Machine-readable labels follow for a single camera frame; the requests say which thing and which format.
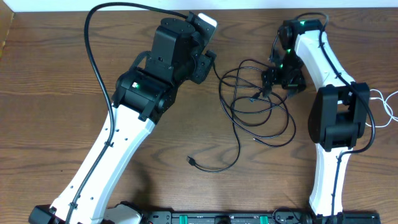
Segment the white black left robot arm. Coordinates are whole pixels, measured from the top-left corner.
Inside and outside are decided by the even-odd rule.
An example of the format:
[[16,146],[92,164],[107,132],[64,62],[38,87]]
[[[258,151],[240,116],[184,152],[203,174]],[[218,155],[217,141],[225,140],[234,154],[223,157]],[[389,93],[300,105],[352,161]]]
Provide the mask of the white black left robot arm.
[[206,14],[165,18],[150,51],[141,52],[116,82],[111,111],[68,187],[34,207],[29,223],[139,223],[141,213],[110,196],[137,148],[173,105],[186,80],[203,82],[216,58],[206,49],[217,23]]

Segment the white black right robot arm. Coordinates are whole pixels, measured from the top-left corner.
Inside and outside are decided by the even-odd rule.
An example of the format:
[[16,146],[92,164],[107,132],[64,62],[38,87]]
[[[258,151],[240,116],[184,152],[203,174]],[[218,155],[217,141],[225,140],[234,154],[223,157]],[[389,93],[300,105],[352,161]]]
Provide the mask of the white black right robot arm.
[[308,117],[308,133],[317,150],[309,204],[318,223],[341,223],[346,166],[370,117],[370,89],[346,73],[328,43],[325,27],[318,19],[283,22],[276,39],[285,55],[279,57],[272,50],[270,61],[275,66],[262,73],[262,94],[269,96],[273,85],[303,91],[301,69],[307,68],[317,90]]

